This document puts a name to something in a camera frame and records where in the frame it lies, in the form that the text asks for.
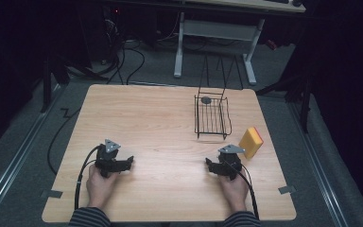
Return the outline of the yellow and red sponge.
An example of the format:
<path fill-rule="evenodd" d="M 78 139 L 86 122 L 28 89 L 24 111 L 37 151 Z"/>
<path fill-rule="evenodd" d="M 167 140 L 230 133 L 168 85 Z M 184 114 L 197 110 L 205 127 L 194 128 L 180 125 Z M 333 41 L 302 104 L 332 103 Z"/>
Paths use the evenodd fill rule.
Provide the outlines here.
<path fill-rule="evenodd" d="M 238 146 L 244 150 L 247 159 L 252 158 L 264 141 L 255 127 L 248 128 L 242 136 Z"/>

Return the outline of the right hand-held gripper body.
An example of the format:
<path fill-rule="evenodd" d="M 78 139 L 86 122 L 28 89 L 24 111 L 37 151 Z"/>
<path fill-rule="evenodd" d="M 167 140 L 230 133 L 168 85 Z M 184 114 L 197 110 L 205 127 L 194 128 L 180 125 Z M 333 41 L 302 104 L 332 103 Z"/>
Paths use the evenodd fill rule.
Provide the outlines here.
<path fill-rule="evenodd" d="M 218 161 L 220 164 L 219 175 L 228 176 L 231 180 L 234 180 L 242 169 L 239 154 L 244 153 L 245 150 L 235 145 L 227 145 L 218 151 Z"/>

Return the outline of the aluminium floor rail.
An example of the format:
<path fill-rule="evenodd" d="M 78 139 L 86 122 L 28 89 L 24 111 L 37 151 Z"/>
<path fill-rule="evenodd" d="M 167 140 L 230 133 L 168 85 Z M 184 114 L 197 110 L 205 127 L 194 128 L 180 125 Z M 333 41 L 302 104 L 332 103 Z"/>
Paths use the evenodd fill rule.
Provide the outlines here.
<path fill-rule="evenodd" d="M 0 204 L 31 151 L 51 106 L 65 88 L 65 85 L 56 84 L 49 89 L 52 100 L 43 112 L 43 86 L 38 85 L 34 97 L 10 121 L 0 138 Z"/>
<path fill-rule="evenodd" d="M 304 150 L 307 153 L 309 163 L 313 169 L 313 174 L 318 183 L 320 193 L 327 206 L 330 216 L 335 223 L 336 227 L 349 227 L 347 219 L 343 214 L 340 204 L 337 199 L 334 188 L 330 184 L 325 171 L 320 163 L 320 159 L 316 152 L 316 149 L 312 143 L 312 140 L 307 132 L 304 131 L 301 122 L 299 108 L 295 104 L 287 103 L 287 108 L 292 114 L 296 127 L 298 128 L 301 138 L 304 143 Z"/>

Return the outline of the black metal stand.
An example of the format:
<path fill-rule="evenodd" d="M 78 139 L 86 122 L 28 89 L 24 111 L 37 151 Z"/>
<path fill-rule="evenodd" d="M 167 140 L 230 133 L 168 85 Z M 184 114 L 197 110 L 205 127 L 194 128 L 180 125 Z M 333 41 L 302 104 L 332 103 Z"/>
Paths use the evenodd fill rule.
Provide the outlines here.
<path fill-rule="evenodd" d="M 90 79 L 105 80 L 98 73 L 81 66 L 78 63 L 72 62 L 57 53 L 49 54 L 43 62 L 43 107 L 42 113 L 46 113 L 53 100 L 52 78 L 59 85 L 67 85 L 70 82 L 70 77 L 67 73 L 67 67 L 73 67 Z"/>
<path fill-rule="evenodd" d="M 310 111 L 312 77 L 310 75 L 298 75 L 288 79 L 281 79 L 263 89 L 256 91 L 258 96 L 263 96 L 272 91 L 286 90 L 285 101 L 288 103 L 300 102 L 299 125 L 301 129 L 308 133 L 307 119 Z"/>

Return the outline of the person's right hand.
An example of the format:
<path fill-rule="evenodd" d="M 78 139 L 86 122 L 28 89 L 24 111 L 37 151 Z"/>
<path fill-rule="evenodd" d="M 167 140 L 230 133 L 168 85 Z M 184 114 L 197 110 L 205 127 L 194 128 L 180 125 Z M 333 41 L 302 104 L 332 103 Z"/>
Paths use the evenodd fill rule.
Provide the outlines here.
<path fill-rule="evenodd" d="M 219 176 L 218 179 L 231 213 L 246 211 L 246 198 L 249 187 L 244 179 L 241 176 L 236 176 L 234 180 L 226 176 Z"/>

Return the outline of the grey tape piece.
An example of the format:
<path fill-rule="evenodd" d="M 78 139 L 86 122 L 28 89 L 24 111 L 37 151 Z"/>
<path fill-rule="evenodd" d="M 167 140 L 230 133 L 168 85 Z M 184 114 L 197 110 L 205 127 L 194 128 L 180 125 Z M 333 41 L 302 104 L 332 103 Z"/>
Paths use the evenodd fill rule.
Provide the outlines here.
<path fill-rule="evenodd" d="M 286 185 L 286 186 L 283 186 L 283 187 L 279 188 L 279 192 L 280 192 L 281 195 L 286 194 L 286 193 L 291 194 L 291 193 L 294 193 L 296 191 L 297 191 L 297 189 L 296 189 L 296 187 L 294 185 Z"/>
<path fill-rule="evenodd" d="M 56 198 L 56 199 L 60 199 L 62 195 L 61 191 L 57 191 L 57 190 L 43 190 L 40 197 L 43 199 L 47 199 L 47 198 Z"/>

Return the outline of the white-legged desk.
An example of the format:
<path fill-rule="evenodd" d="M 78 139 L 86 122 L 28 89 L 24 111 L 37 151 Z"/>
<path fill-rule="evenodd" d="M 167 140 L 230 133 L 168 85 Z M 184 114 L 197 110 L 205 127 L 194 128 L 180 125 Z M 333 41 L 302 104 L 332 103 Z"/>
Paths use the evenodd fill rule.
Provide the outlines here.
<path fill-rule="evenodd" d="M 304 5 L 298 8 L 294 7 L 292 0 L 181 0 L 181 4 L 184 7 L 188 3 L 203 4 L 209 7 L 221 7 L 222 9 L 231 7 L 232 9 L 250 9 L 254 12 L 286 13 L 287 15 L 295 13 L 301 15 L 306 12 Z M 183 11 L 180 13 L 179 19 L 178 49 L 174 66 L 175 78 L 182 76 L 183 38 L 185 36 L 196 36 L 249 42 L 250 46 L 246 48 L 242 59 L 249 84 L 256 84 L 251 58 L 266 21 L 264 16 L 260 16 L 249 25 L 232 22 L 211 22 L 204 19 L 185 19 Z"/>

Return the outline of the person's left hand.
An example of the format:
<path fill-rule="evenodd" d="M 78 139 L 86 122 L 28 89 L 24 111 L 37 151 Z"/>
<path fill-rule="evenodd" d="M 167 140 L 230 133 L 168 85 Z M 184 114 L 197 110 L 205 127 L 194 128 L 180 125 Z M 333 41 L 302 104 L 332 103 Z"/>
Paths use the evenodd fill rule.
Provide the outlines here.
<path fill-rule="evenodd" d="M 103 177 L 100 169 L 95 165 L 89 167 L 89 179 L 87 180 L 87 191 L 89 195 L 88 207 L 103 210 L 112 196 L 118 173 L 112 173 L 108 178 Z"/>

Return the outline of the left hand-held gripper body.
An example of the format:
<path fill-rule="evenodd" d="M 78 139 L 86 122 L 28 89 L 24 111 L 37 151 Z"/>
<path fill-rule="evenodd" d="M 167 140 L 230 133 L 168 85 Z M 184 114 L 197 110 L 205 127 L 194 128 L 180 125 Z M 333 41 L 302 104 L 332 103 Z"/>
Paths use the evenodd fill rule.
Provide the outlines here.
<path fill-rule="evenodd" d="M 120 145 L 110 139 L 106 139 L 104 144 L 99 145 L 95 166 L 100 169 L 102 177 L 108 178 L 111 173 L 124 170 L 123 163 L 116 161 L 116 156 L 120 148 Z"/>

